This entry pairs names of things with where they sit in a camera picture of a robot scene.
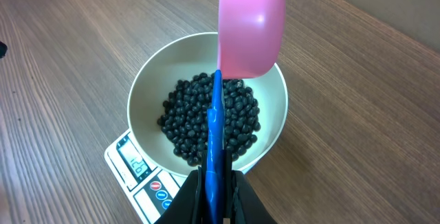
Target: bowl rim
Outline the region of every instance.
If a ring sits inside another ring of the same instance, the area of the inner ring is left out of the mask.
[[[194,36],[213,35],[213,34],[216,34],[216,35],[218,36],[219,33],[218,33],[218,32],[200,32],[200,33],[196,33],[196,34],[191,34],[191,35],[188,35],[188,36],[184,36],[184,37],[181,37],[181,38],[179,38],[179,39],[176,39],[176,40],[174,40],[174,41],[172,41],[172,42],[166,44],[165,46],[163,46],[162,48],[160,48],[158,51],[156,51],[152,56],[150,56],[150,58],[144,63],[144,65],[140,68],[139,72],[136,74],[136,77],[135,77],[135,79],[133,80],[133,83],[131,84],[131,88],[130,88],[130,92],[129,92],[129,98],[128,98],[128,100],[127,100],[127,102],[128,102],[128,103],[127,103],[127,107],[126,107],[127,120],[129,121],[129,128],[130,128],[130,131],[132,132],[134,138],[136,139],[136,141],[132,141],[132,142],[136,142],[136,143],[138,144],[137,147],[141,148],[141,149],[142,149],[142,153],[143,153],[143,154],[144,154],[144,155],[145,155],[150,161],[152,161],[156,166],[158,166],[158,167],[161,168],[162,170],[165,170],[166,172],[169,172],[169,173],[171,173],[171,174],[174,174],[174,175],[177,175],[177,176],[180,176],[180,177],[187,177],[188,175],[183,175],[183,174],[180,174],[180,173],[178,173],[178,172],[174,172],[174,171],[172,171],[172,170],[170,170],[170,169],[167,169],[167,168],[161,166],[161,165],[160,165],[159,163],[157,163],[153,158],[151,158],[151,157],[148,155],[148,153],[147,153],[146,151],[144,151],[144,149],[142,148],[142,146],[140,146],[140,144],[139,144],[139,142],[138,142],[138,139],[137,139],[135,133],[133,132],[133,129],[132,129],[132,126],[131,126],[131,119],[130,119],[130,102],[131,102],[130,100],[131,100],[131,95],[132,95],[132,93],[133,93],[134,85],[135,85],[136,81],[138,80],[138,77],[139,77],[140,73],[144,70],[144,68],[145,68],[146,65],[150,62],[150,60],[153,59],[153,58],[154,58],[157,54],[159,54],[162,50],[164,50],[164,49],[166,49],[167,47],[171,46],[172,44],[177,43],[177,42],[179,42],[179,41],[181,41],[181,40],[184,40],[184,39],[186,39],[186,38],[190,38],[190,37],[194,37]],[[241,168],[239,168],[239,171],[244,171],[244,170],[248,169],[249,167],[252,167],[252,166],[253,166],[254,164],[256,164],[256,163],[257,163],[257,162],[258,162],[258,161],[259,161],[264,155],[266,155],[267,152],[269,152],[269,150],[274,146],[276,140],[278,140],[278,138],[280,137],[281,131],[283,131],[283,127],[284,127],[284,125],[285,125],[285,123],[286,123],[287,112],[288,112],[288,110],[289,110],[289,93],[287,92],[287,85],[286,85],[286,82],[285,82],[285,79],[284,79],[284,75],[283,75],[283,73],[282,73],[281,70],[280,70],[280,67],[278,66],[277,63],[275,63],[274,66],[275,66],[276,70],[278,71],[278,73],[279,73],[280,76],[281,76],[281,80],[283,81],[283,87],[284,87],[284,92],[285,92],[285,104],[286,104],[285,106],[286,106],[286,108],[285,108],[285,111],[284,111],[283,122],[282,122],[282,124],[280,125],[280,128],[279,128],[277,134],[275,135],[275,138],[271,141],[271,143],[269,144],[269,146],[268,146],[268,147],[267,147],[267,148],[266,148],[266,149],[265,149],[265,150],[264,150],[259,156],[257,156],[255,159],[253,159],[251,162],[249,162],[249,163],[247,163],[246,165],[244,165],[244,166],[242,166]]]

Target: brown tabletop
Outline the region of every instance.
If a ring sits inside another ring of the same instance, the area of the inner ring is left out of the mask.
[[[138,69],[218,0],[0,0],[0,223],[139,223],[105,148]],[[247,175],[279,223],[440,221],[440,55],[343,0],[287,0],[289,115]]]

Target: scale control panel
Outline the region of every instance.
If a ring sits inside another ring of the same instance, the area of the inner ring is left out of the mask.
[[[105,151],[104,158],[143,223],[154,223],[185,182],[148,160],[127,130]]]

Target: bowl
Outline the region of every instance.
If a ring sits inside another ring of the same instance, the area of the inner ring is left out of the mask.
[[[217,33],[206,32],[183,37],[152,55],[137,74],[131,86],[127,115],[130,129],[142,149],[141,153],[161,169],[186,177],[197,167],[189,166],[173,154],[170,142],[157,125],[164,113],[162,103],[175,90],[178,80],[190,80],[195,74],[213,73],[217,69]],[[258,140],[246,154],[232,164],[233,170],[246,172],[269,149],[283,129],[287,115],[287,87],[278,65],[264,76],[245,79],[258,100],[261,130],[254,132]]]

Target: blue button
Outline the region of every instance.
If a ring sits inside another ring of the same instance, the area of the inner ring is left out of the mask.
[[[165,200],[168,197],[168,193],[165,190],[160,190],[156,192],[156,198],[159,200]]]
[[[170,204],[171,200],[165,200],[162,202],[162,207],[166,210]]]

